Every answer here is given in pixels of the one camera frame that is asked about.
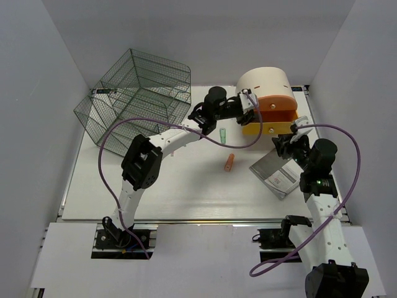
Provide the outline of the yellow drawer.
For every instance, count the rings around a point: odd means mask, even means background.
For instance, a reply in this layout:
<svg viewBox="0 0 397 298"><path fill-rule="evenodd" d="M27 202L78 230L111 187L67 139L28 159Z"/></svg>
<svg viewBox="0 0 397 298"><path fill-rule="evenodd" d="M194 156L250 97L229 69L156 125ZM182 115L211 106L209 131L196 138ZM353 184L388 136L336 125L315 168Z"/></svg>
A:
<svg viewBox="0 0 397 298"><path fill-rule="evenodd" d="M261 111L262 134L290 134L292 122L298 118L296 111ZM242 127L243 135L257 135L260 131L258 113L254 113L254 120Z"/></svg>

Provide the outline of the orange top drawer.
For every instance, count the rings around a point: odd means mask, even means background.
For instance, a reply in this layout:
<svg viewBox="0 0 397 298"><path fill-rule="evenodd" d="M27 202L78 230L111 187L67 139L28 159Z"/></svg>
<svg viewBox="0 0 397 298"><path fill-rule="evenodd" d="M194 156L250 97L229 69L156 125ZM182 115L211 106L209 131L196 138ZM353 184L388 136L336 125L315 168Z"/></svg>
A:
<svg viewBox="0 0 397 298"><path fill-rule="evenodd" d="M294 97L285 95L262 96L258 98L260 111L295 111L298 104Z"/></svg>

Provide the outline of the cream round drawer box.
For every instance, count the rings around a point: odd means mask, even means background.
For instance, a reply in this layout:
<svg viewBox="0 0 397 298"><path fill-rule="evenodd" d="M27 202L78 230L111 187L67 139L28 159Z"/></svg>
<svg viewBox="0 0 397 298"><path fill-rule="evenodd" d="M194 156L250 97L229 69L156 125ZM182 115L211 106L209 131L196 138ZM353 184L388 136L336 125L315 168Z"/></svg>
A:
<svg viewBox="0 0 397 298"><path fill-rule="evenodd" d="M249 70L239 78L236 93L250 89L257 98L271 95L294 97L287 75L276 67L260 67Z"/></svg>

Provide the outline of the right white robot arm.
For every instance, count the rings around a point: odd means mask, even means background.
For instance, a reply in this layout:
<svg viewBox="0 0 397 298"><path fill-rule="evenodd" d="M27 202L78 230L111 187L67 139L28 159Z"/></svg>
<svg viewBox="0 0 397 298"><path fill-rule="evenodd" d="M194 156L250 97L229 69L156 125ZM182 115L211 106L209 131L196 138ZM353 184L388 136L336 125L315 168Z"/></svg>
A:
<svg viewBox="0 0 397 298"><path fill-rule="evenodd" d="M309 143L306 135L272 138L277 155L291 159L303 170L299 187L311 220L288 215L282 222L281 242L296 247L307 275L307 297L362 297L369 275L356 265L342 231L341 213L332 164L337 146L319 138Z"/></svg>

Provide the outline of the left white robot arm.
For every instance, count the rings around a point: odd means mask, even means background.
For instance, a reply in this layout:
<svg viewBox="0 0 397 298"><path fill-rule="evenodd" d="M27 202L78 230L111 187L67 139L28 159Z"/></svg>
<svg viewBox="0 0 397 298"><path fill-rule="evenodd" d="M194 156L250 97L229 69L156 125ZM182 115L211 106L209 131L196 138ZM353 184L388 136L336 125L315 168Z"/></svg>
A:
<svg viewBox="0 0 397 298"><path fill-rule="evenodd" d="M102 220L110 241L123 248L135 238L132 230L139 201L145 189L156 182L165 157L189 143L208 138L219 120L236 119L244 126L258 113L258 98L250 89L227 97L224 88L215 86L181 124L171 124L168 130L151 137L137 135L121 164L122 189L116 197L117 207Z"/></svg>

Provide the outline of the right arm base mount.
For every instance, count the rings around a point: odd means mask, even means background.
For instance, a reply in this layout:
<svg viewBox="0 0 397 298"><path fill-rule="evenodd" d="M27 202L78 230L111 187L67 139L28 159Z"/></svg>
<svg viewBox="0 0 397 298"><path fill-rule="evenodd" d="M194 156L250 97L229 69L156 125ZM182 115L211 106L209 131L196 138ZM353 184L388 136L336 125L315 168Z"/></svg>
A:
<svg viewBox="0 0 397 298"><path fill-rule="evenodd" d="M312 227L309 218L299 215L287 215L281 222L280 228L261 228L252 237L254 243L259 244L261 262L283 258L295 249L289 239L291 227Z"/></svg>

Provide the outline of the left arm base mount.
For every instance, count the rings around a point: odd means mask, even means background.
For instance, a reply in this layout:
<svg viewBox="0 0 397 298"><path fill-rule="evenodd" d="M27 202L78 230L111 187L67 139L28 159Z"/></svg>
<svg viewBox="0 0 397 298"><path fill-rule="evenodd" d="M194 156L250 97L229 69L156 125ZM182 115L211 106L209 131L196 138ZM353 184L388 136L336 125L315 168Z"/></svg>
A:
<svg viewBox="0 0 397 298"><path fill-rule="evenodd" d="M156 246L157 230L129 228L139 241L125 230L117 228L110 217L102 219L97 228L92 247L94 260L148 260Z"/></svg>

